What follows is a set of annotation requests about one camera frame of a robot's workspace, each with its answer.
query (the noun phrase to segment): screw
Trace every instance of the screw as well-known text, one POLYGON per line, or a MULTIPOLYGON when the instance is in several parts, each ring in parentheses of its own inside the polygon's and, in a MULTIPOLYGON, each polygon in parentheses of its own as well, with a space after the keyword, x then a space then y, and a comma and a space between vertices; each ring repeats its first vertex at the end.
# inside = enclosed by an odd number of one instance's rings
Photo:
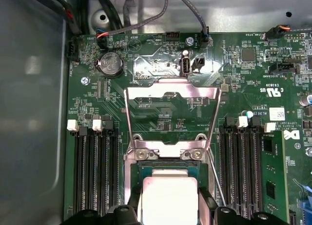
POLYGON ((230 210, 227 209, 226 207, 223 207, 223 208, 221 209, 221 211, 222 211, 223 213, 226 213, 226 214, 230 213, 230 210))
POLYGON ((258 218, 262 219, 262 220, 267 220, 268 217, 265 214, 258 214, 258 218))
POLYGON ((88 85, 90 83, 90 78, 88 77, 83 77, 81 78, 80 82, 83 84, 83 85, 88 85))
POLYGON ((203 156, 202 152, 200 150, 194 151, 192 153, 192 158, 193 159, 201 159, 203 156))
POLYGON ((146 159, 146 153, 142 151, 139 151, 136 156, 138 159, 146 159))
POLYGON ((194 42, 195 42, 195 40, 192 37, 188 37, 188 38, 185 39, 185 44, 188 45, 188 46, 193 46, 194 42))
POLYGON ((309 157, 312 157, 312 148, 311 147, 306 148, 306 155, 309 157))

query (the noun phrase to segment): metal socket cover bracket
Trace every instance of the metal socket cover bracket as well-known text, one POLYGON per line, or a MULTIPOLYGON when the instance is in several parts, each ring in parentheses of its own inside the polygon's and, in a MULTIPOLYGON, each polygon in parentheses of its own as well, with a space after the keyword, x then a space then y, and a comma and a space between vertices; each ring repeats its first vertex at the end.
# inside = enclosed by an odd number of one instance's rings
POLYGON ((195 87, 187 79, 183 78, 166 78, 160 79, 150 87, 129 87, 124 90, 126 115, 129 128, 130 142, 127 154, 124 155, 124 174, 125 174, 125 203, 128 203, 131 193, 131 164, 137 161, 147 159, 158 159, 158 157, 174 157, 183 160, 188 159, 205 159, 208 154, 210 166, 213 169, 214 177, 221 191, 221 187, 216 175, 214 161, 210 153, 210 143, 213 135, 215 121, 220 105, 221 90, 218 87, 195 87), (207 133, 207 140, 195 141, 179 141, 175 145, 165 145, 162 141, 145 141, 134 140, 131 126, 131 116, 129 111, 129 100, 136 98, 161 98, 165 93, 179 93, 183 98, 192 97, 207 97, 210 100, 215 100, 216 105, 213 112, 213 118, 210 121, 209 130, 207 133))

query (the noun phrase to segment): motherboard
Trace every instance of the motherboard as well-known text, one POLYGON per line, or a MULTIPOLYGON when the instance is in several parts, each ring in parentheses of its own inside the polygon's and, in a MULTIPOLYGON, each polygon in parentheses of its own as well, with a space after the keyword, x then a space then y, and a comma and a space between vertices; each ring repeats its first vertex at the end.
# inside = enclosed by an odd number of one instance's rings
MULTIPOLYGON (((119 34, 100 42, 71 42, 68 82, 64 217, 81 209, 102 215, 127 203, 124 155, 130 136, 126 88, 151 88, 160 79, 184 78, 221 91, 215 101, 184 98, 168 86, 162 97, 129 101, 134 138, 175 144, 207 138, 227 206, 250 218, 255 211, 284 221, 304 218, 303 185, 312 183, 312 37, 287 33, 119 34)), ((152 168, 184 168, 217 202, 219 189, 208 165, 198 161, 133 164, 131 187, 152 168)))

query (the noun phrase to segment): barcode label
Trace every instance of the barcode label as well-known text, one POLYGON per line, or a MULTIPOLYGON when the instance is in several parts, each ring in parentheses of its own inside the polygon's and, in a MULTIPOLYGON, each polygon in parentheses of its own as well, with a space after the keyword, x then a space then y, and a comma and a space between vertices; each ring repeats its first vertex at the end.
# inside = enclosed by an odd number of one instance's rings
POLYGON ((270 107, 270 121, 285 121, 285 109, 283 107, 270 107))

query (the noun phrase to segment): blue wire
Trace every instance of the blue wire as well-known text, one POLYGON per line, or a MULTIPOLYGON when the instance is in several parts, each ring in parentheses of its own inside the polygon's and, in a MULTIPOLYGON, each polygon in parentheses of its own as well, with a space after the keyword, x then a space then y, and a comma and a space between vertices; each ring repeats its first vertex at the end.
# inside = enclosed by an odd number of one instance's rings
POLYGON ((100 28, 97 28, 97 32, 105 33, 106 31, 100 28))

